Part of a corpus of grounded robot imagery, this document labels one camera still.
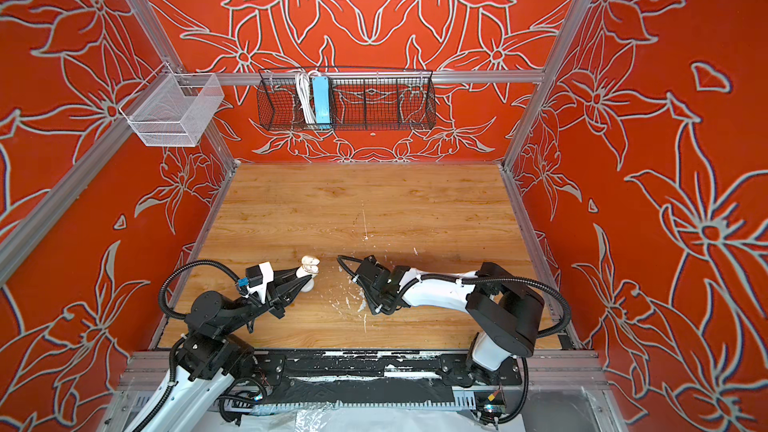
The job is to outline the white earbud charging case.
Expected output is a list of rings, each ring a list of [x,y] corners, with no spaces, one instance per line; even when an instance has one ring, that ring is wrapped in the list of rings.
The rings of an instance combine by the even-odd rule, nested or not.
[[[305,255],[301,259],[301,266],[296,272],[297,277],[311,276],[314,278],[319,273],[320,260],[313,256]]]

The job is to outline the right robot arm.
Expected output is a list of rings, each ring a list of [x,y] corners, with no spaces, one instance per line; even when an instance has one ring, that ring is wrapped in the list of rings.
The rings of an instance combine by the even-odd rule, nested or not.
[[[572,319],[572,309],[559,290],[515,276],[493,262],[453,275],[407,266],[389,270],[374,256],[339,255],[337,262],[360,286],[375,315],[414,307],[468,314],[481,329],[468,360],[488,372],[498,371],[511,357],[531,357],[538,339],[563,332]]]

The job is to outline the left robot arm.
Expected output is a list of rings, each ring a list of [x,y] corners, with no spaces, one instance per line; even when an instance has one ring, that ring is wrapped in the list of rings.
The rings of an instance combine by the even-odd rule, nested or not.
[[[320,260],[301,258],[299,266],[274,270],[270,263],[251,266],[238,276],[221,262],[197,259],[177,268],[158,294],[163,314],[182,321],[187,333],[171,347],[167,373],[147,405],[126,427],[128,431],[190,431],[212,407],[222,420],[239,426],[244,412],[234,405],[254,407],[268,398],[269,386],[253,348],[234,333],[253,331],[255,320],[269,313],[280,319],[298,295],[308,292],[319,273]],[[176,311],[166,291],[176,278],[195,267],[211,267],[224,273],[239,297],[229,299],[212,290],[199,295],[186,313]]]

